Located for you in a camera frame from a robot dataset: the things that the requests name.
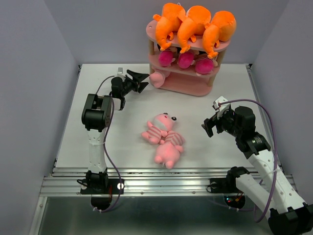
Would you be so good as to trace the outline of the orange shark plush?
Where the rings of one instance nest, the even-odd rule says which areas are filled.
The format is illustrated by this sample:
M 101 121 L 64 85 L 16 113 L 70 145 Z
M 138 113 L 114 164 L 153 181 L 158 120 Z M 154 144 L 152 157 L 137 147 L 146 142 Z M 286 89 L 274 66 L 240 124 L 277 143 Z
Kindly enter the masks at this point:
M 200 5 L 192 6 L 185 14 L 180 13 L 179 19 L 182 21 L 178 32 L 177 39 L 180 46 L 180 54 L 187 52 L 190 49 L 191 40 L 195 43 L 197 35 L 202 35 L 205 31 L 205 26 L 210 24 L 211 12 Z
M 162 8 L 161 15 L 154 14 L 153 19 L 157 21 L 155 29 L 155 39 L 157 44 L 160 46 L 161 51 L 165 51 L 171 46 L 169 40 L 173 40 L 174 32 L 177 32 L 182 20 L 179 18 L 180 15 L 185 15 L 185 9 L 178 3 L 166 3 Z

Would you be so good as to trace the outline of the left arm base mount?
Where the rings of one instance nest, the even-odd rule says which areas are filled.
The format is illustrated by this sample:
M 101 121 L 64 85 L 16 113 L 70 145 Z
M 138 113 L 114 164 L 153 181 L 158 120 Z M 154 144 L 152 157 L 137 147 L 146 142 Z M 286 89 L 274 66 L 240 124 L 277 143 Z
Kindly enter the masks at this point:
M 125 181 L 124 179 L 108 179 L 106 185 L 91 186 L 87 184 L 86 179 L 78 179 L 76 181 L 81 189 L 80 194 L 90 195 L 90 204 L 93 211 L 104 213 L 112 211 L 124 193 Z

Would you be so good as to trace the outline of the plain orange plush toy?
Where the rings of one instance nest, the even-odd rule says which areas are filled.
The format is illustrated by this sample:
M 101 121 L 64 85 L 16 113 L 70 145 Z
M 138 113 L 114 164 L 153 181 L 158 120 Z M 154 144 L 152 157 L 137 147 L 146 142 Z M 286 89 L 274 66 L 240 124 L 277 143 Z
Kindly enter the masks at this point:
M 229 11 L 218 11 L 210 23 L 205 25 L 202 36 L 202 47 L 209 59 L 218 55 L 214 47 L 220 46 L 220 41 L 227 42 L 231 39 L 237 28 L 234 15 Z

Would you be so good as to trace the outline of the boy doll pink pants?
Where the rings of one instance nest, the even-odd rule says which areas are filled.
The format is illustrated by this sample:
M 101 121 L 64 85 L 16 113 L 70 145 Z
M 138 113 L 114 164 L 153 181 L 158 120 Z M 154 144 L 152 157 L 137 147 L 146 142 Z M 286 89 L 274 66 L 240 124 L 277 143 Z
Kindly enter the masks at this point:
M 199 55 L 198 50 L 188 50 L 184 53 L 180 53 L 178 57 L 178 66 L 181 69 L 187 69 L 195 62 L 195 57 Z
M 158 56 L 158 62 L 163 67 L 170 66 L 176 59 L 175 53 L 177 49 L 175 47 L 169 47 L 168 49 L 161 51 Z
M 207 54 L 201 54 L 195 60 L 196 75 L 201 76 L 209 74 L 217 65 L 218 62 L 215 59 L 210 59 Z

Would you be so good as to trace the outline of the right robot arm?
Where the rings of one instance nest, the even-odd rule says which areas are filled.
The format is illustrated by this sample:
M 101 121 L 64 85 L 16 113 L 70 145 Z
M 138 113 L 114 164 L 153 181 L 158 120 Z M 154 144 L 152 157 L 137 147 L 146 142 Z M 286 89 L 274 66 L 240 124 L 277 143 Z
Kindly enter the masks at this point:
M 213 136 L 213 127 L 217 133 L 225 131 L 235 137 L 238 149 L 266 185 L 263 188 L 244 167 L 233 167 L 224 179 L 214 183 L 213 188 L 243 192 L 263 212 L 262 216 L 275 235 L 310 232 L 313 229 L 313 207 L 292 187 L 278 166 L 269 143 L 256 132 L 253 111 L 244 106 L 232 110 L 230 105 L 224 105 L 202 124 L 209 137 Z

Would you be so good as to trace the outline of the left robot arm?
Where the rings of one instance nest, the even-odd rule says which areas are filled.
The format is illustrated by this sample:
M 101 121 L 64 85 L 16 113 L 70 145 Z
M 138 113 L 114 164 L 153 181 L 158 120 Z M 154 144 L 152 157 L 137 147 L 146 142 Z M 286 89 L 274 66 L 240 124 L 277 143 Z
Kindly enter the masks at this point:
M 96 93 L 88 94 L 81 116 L 89 141 L 89 166 L 84 179 L 78 179 L 81 194 L 122 194 L 124 180 L 117 167 L 113 167 L 118 175 L 117 179 L 108 176 L 105 142 L 115 110 L 123 110 L 125 96 L 130 92 L 141 93 L 149 84 L 144 80 L 147 73 L 119 69 L 117 75 L 109 76 L 105 81 L 111 81 L 111 91 L 108 95 Z

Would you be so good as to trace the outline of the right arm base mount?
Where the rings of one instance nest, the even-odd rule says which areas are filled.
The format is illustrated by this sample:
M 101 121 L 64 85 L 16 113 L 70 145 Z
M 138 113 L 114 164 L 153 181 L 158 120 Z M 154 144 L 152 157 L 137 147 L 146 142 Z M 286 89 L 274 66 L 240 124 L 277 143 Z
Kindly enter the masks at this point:
M 252 211 L 252 209 L 243 208 L 246 203 L 245 194 L 236 185 L 236 179 L 245 174 L 250 174 L 246 168 L 234 166 L 227 171 L 224 178 L 210 178 L 206 191 L 213 194 L 224 194 L 225 206 L 231 210 Z

